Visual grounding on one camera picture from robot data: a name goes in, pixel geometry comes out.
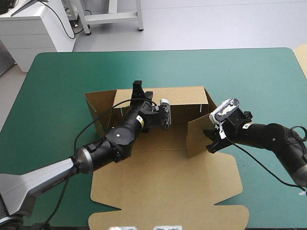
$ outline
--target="wire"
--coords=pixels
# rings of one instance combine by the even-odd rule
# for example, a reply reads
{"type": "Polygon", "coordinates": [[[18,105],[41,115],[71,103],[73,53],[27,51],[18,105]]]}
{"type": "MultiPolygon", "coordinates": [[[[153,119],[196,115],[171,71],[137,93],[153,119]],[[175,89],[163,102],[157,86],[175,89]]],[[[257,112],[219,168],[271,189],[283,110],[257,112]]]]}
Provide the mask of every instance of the wire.
{"type": "MultiPolygon", "coordinates": [[[[152,104],[154,104],[155,106],[157,106],[157,104],[151,100],[148,100],[148,99],[143,99],[143,98],[134,98],[134,99],[128,99],[128,100],[124,100],[124,101],[121,101],[119,103],[117,103],[116,105],[112,106],[111,108],[107,109],[104,113],[102,113],[98,118],[96,118],[94,121],[90,122],[89,124],[87,124],[84,129],[82,129],[78,135],[76,136],[75,138],[75,141],[74,141],[74,145],[73,145],[73,157],[74,159],[77,159],[77,141],[79,139],[79,137],[82,135],[82,133],[88,129],[88,127],[90,127],[92,124],[94,124],[96,121],[98,121],[100,118],[102,118],[103,116],[105,116],[107,113],[109,113],[111,110],[113,110],[115,107],[119,106],[120,104],[123,104],[125,102],[132,102],[132,101],[147,101],[147,102],[150,102],[152,104]]],[[[67,185],[68,185],[68,182],[69,182],[69,179],[71,178],[71,175],[72,175],[72,172],[73,170],[76,168],[76,164],[73,164],[70,172],[69,172],[69,175],[68,177],[66,178],[66,181],[65,181],[65,184],[64,184],[64,187],[62,189],[62,192],[61,192],[61,195],[59,197],[59,200],[58,200],[58,203],[56,205],[56,207],[54,208],[53,212],[50,214],[50,216],[47,218],[47,220],[44,222],[44,224],[42,224],[39,228],[39,230],[42,230],[46,225],[49,224],[49,221],[53,218],[53,216],[56,214],[57,210],[59,209],[59,206],[62,202],[62,199],[64,197],[64,194],[65,194],[65,191],[66,191],[66,188],[67,188],[67,185]]]]}
{"type": "Polygon", "coordinates": [[[272,173],[267,167],[265,167],[259,160],[257,160],[253,155],[251,155],[248,151],[246,151],[244,148],[238,146],[237,144],[233,143],[228,137],[225,137],[233,146],[236,146],[238,149],[245,152],[248,156],[250,156],[255,162],[257,162],[262,168],[264,168],[269,174],[271,174],[273,177],[275,177],[280,183],[283,183],[286,186],[289,187],[296,187],[300,188],[301,190],[305,191],[305,189],[302,186],[296,185],[296,184],[289,184],[287,182],[282,181],[278,176],[276,176],[274,173],[272,173]]]}
{"type": "Polygon", "coordinates": [[[67,33],[67,31],[66,31],[66,29],[65,29],[65,27],[64,27],[64,25],[63,25],[63,22],[62,22],[62,20],[59,18],[58,14],[57,14],[50,6],[48,6],[48,5],[45,4],[44,2],[42,2],[42,1],[40,1],[40,0],[38,0],[38,1],[39,1],[40,3],[42,3],[42,4],[44,4],[45,6],[47,6],[49,9],[51,9],[52,12],[54,12],[54,14],[57,16],[59,22],[61,23],[61,25],[62,25],[62,27],[63,27],[63,29],[64,29],[64,32],[66,33],[67,37],[69,37],[71,40],[75,39],[75,38],[76,38],[76,34],[73,33],[73,37],[70,37],[70,36],[69,36],[69,34],[67,33]]]}
{"type": "Polygon", "coordinates": [[[40,0],[38,0],[38,1],[39,1],[40,3],[42,3],[42,4],[44,4],[45,6],[47,6],[49,9],[51,9],[52,12],[54,12],[54,14],[55,14],[56,17],[58,18],[59,22],[61,23],[61,25],[62,25],[62,27],[63,27],[63,30],[64,30],[64,32],[65,32],[65,34],[67,35],[68,38],[70,38],[70,39],[73,40],[73,39],[76,38],[76,35],[77,35],[77,34],[79,34],[79,33],[81,33],[81,32],[83,31],[83,29],[82,29],[81,31],[79,31],[79,32],[77,32],[77,33],[73,32],[73,37],[70,37],[69,34],[67,33],[66,29],[65,29],[65,26],[64,26],[62,20],[59,18],[58,14],[57,14],[50,6],[48,6],[48,5],[45,4],[44,2],[42,2],[42,1],[40,1],[40,0]]]}

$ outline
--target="white cabinet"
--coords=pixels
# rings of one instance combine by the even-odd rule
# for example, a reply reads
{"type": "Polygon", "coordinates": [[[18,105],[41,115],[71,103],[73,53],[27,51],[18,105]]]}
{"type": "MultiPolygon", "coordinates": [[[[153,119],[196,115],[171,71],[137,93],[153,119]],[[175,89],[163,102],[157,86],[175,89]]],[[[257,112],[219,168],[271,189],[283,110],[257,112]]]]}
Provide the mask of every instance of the white cabinet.
{"type": "MultiPolygon", "coordinates": [[[[0,15],[0,40],[20,69],[27,72],[37,54],[71,52],[75,39],[67,37],[56,15],[40,2],[11,17],[25,1],[19,0],[15,8],[0,15]]],[[[58,14],[66,31],[73,37],[61,0],[49,0],[47,4],[58,14]]]]}

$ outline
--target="flattened cardboard box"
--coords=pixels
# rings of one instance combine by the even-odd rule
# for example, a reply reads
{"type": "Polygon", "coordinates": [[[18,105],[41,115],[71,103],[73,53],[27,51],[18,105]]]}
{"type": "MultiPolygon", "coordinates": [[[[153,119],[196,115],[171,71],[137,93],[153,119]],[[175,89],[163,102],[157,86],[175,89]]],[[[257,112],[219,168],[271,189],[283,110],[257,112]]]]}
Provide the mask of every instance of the flattened cardboard box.
{"type": "MultiPolygon", "coordinates": [[[[181,225],[184,230],[243,230],[248,223],[245,206],[215,206],[238,195],[242,184],[233,156],[210,154],[211,141],[203,134],[212,129],[208,113],[216,108],[204,87],[144,89],[153,91],[153,101],[169,99],[172,126],[163,131],[152,128],[140,134],[132,156],[94,172],[93,201],[121,210],[94,213],[92,230],[115,226],[181,225]]],[[[132,90],[85,94],[93,119],[114,104],[131,98],[132,90]]],[[[118,124],[129,103],[114,109],[95,123],[101,136],[118,124]]]]}

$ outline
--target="box flap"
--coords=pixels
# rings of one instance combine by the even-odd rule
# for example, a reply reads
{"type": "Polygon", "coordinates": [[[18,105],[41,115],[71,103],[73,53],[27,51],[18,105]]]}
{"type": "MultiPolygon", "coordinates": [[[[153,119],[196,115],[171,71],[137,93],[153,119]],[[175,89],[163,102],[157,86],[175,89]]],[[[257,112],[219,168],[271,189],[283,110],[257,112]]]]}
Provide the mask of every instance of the box flap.
{"type": "MultiPolygon", "coordinates": [[[[146,91],[153,91],[153,101],[159,104],[161,98],[167,98],[171,105],[182,104],[208,104],[203,86],[170,87],[170,88],[146,88],[146,91]]],[[[132,89],[117,90],[113,104],[131,98],[132,89]]]]}

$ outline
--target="gray floor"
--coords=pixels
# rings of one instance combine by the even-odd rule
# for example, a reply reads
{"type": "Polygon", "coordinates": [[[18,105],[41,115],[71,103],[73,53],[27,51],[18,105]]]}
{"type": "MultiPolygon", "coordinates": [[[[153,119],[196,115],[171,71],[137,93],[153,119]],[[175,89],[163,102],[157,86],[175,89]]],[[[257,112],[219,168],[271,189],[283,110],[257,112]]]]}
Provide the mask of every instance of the gray floor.
{"type": "MultiPolygon", "coordinates": [[[[99,13],[105,0],[88,0],[99,13]]],[[[91,26],[74,51],[130,51],[288,47],[307,43],[307,0],[143,0],[145,30],[137,22],[91,26]]],[[[121,12],[135,0],[118,0],[121,12]]],[[[0,129],[25,74],[15,66],[0,77],[0,129]]]]}

